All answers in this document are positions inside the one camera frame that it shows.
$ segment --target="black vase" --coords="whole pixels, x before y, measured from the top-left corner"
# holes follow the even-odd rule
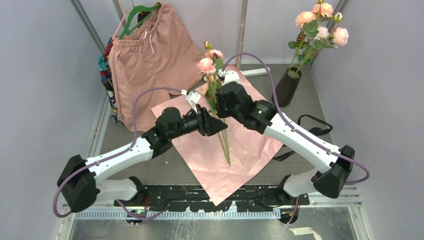
[[[298,69],[292,67],[291,71],[296,72]],[[297,74],[299,77],[293,78],[289,76],[289,69],[287,69],[282,76],[281,80],[275,88],[275,93],[280,107],[287,107],[292,101],[293,96],[295,95],[296,89],[298,88],[299,82],[301,81],[302,72],[298,71]]]

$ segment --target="drawstring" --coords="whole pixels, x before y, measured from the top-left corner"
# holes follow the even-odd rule
[[[143,40],[144,40],[146,37],[147,37],[147,31],[144,31],[144,37],[143,37]],[[153,45],[152,45],[152,35],[150,35],[150,36],[148,37],[148,42],[150,43],[151,52],[152,52],[153,54],[155,54],[155,50],[153,50]]]
[[[153,50],[153,45],[152,45],[152,35],[150,35],[150,37],[148,38],[148,41],[150,42],[151,52],[152,52],[153,54],[155,54],[155,51]]]

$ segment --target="pink rose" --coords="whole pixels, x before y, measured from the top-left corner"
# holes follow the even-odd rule
[[[318,26],[318,33],[313,38],[315,40],[328,39],[330,37],[329,29],[325,26]]]
[[[205,96],[208,90],[209,90],[209,83],[203,84],[203,86],[201,87],[201,94]]]
[[[218,58],[221,58],[222,60],[224,60],[224,54],[220,50],[212,49],[207,51],[204,55],[207,58],[213,59],[212,57],[214,56],[214,54],[216,54]]]
[[[349,33],[346,28],[338,27],[333,32],[333,42],[335,45],[344,46],[348,43]]]
[[[296,23],[296,26],[298,26],[299,28],[302,28],[304,24],[308,24],[312,22],[313,20],[315,20],[315,17],[316,16],[313,12],[303,11],[296,17],[296,20],[294,22]]]
[[[208,57],[202,58],[198,62],[197,68],[203,74],[213,74],[217,70],[215,68],[214,61],[212,61],[212,59],[210,59]]]
[[[333,6],[328,3],[317,4],[313,6],[312,12],[314,14],[320,14],[323,17],[331,18],[334,10]]]

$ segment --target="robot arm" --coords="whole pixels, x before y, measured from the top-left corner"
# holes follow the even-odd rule
[[[175,107],[166,108],[157,118],[156,125],[138,137],[135,143],[87,159],[82,159],[80,155],[69,159],[57,181],[57,186],[78,169],[111,158],[102,164],[95,164],[85,169],[64,186],[61,192],[71,211],[77,213],[94,203],[113,203],[115,199],[131,200],[138,192],[144,190],[136,177],[124,180],[106,179],[136,163],[163,154],[171,148],[172,139],[194,131],[203,136],[212,136],[228,127],[221,120],[210,116],[206,108],[198,104],[192,108],[183,116]]]
[[[280,115],[276,106],[266,100],[253,101],[242,85],[229,82],[218,89],[217,114],[220,118],[233,117],[247,129],[267,135],[299,153],[315,169],[299,175],[288,175],[279,184],[281,198],[289,199],[301,194],[320,192],[329,198],[337,198],[342,190],[353,164],[330,154],[306,140],[297,131],[307,135],[313,141],[324,144],[331,152],[353,158],[355,151],[348,145],[339,148],[314,136],[286,117],[294,126],[293,130]]]

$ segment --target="green hanger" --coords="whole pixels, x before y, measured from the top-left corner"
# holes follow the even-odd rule
[[[132,33],[136,28],[138,28],[141,24],[143,24],[143,22],[146,19],[148,19],[150,17],[153,10],[159,9],[160,7],[161,7],[161,4],[155,5],[155,6],[152,6],[152,7],[145,7],[143,5],[135,6],[128,15],[128,20],[126,21],[125,29],[120,34],[119,39],[122,39],[125,34]],[[134,16],[136,14],[140,13],[140,12],[150,12],[150,13],[145,18],[143,18],[143,20],[141,20],[139,23],[137,23],[137,25],[135,25],[135,27],[133,27],[131,30],[128,30],[128,28],[130,28],[131,20],[133,20]]]

